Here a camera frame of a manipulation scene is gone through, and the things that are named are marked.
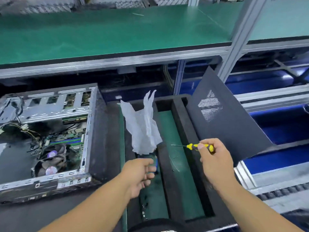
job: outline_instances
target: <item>forearm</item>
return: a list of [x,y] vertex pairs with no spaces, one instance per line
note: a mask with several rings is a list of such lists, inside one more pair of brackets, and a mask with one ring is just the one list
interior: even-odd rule
[[111,232],[130,200],[121,174],[40,232]]
[[218,193],[243,232],[302,231],[245,190],[236,179],[219,187]]

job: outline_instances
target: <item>hand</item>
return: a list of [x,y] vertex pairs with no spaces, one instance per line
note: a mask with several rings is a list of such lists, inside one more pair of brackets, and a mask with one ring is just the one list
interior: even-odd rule
[[153,172],[157,170],[153,164],[153,159],[135,159],[129,160],[122,168],[120,175],[128,184],[131,199],[136,198],[142,188],[150,185],[150,179],[154,178]]
[[[213,145],[215,153],[212,155],[208,149],[202,144]],[[218,139],[204,139],[197,146],[203,163],[204,174],[214,186],[216,190],[234,183],[236,180],[234,175],[233,160],[230,152],[224,144]]]

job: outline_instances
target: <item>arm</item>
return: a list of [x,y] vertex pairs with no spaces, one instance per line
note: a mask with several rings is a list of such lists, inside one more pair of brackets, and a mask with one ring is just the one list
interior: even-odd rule
[[148,167],[152,159],[126,162],[121,173],[97,189],[67,214],[42,228],[40,232],[111,232],[131,198],[150,184],[156,167]]
[[203,170],[242,231],[302,231],[237,182],[232,157],[219,139],[205,139],[201,143],[215,148],[211,155],[204,145],[198,145]]

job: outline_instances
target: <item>person's left hand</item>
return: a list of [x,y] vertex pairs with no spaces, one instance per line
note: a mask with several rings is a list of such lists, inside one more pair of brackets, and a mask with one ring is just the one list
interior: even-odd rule
[[153,159],[138,158],[129,160],[122,168],[120,175],[128,184],[131,199],[136,198],[142,188],[150,185],[150,179],[154,178],[153,172],[157,170],[153,164]]

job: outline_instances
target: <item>fingernail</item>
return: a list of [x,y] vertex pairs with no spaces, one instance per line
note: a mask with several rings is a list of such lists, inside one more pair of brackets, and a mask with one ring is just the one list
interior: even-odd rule
[[199,143],[198,145],[197,145],[197,148],[198,149],[202,149],[204,147],[204,145],[202,144],[202,143]]

